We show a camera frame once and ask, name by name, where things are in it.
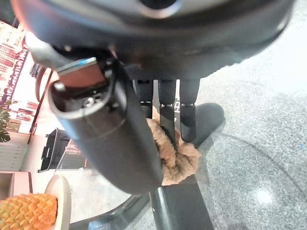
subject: leaf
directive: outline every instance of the leaf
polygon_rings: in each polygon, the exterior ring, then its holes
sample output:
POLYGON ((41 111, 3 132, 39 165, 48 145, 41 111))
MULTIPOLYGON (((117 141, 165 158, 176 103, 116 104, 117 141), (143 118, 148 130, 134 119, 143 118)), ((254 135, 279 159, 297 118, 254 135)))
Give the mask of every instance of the leaf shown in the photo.
POLYGON ((8 110, 1 110, 0 111, 0 123, 7 124, 10 120, 10 114, 8 110))
POLYGON ((11 138, 10 138, 10 134, 4 130, 4 129, 0 129, 0 142, 8 142, 10 141, 11 138))

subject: gray floor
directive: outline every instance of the gray floor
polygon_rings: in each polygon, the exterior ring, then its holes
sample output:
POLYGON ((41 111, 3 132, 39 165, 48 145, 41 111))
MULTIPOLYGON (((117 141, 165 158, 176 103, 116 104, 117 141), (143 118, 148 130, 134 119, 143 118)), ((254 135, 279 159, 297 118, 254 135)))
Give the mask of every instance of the gray floor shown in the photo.
MULTIPOLYGON (((199 186, 216 230, 307 229, 307 1, 272 46, 201 80, 225 111, 200 147, 199 186)), ((150 207, 129 229, 154 230, 150 207)))

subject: granite floor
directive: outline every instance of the granite floor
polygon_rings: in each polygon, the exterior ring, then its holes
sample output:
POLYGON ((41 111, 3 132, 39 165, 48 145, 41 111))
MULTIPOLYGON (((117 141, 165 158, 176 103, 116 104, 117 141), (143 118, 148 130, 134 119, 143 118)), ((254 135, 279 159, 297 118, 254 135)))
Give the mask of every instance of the granite floor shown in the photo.
MULTIPOLYGON (((268 49, 201 80, 197 104, 220 104, 226 119, 199 148, 197 179, 216 230, 307 228, 306 36, 307 1, 298 0, 268 49)), ((128 229, 155 229, 149 205, 128 229)))

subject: person's foot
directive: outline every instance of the person's foot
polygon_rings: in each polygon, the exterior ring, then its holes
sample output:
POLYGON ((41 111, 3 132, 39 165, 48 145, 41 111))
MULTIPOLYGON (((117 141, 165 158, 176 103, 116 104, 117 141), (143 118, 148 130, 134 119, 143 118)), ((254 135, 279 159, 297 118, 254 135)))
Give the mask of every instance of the person's foot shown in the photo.
POLYGON ((192 142, 198 148, 225 121, 223 108, 216 103, 196 106, 196 139, 192 142))

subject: wall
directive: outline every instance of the wall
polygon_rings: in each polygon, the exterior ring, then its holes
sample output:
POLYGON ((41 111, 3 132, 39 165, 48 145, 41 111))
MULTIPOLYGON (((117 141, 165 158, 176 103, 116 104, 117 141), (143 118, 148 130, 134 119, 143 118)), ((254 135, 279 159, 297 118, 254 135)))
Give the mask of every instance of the wall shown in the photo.
POLYGON ((29 173, 28 172, 8 172, 0 171, 1 173, 14 173, 14 196, 28 194, 30 192, 29 173))

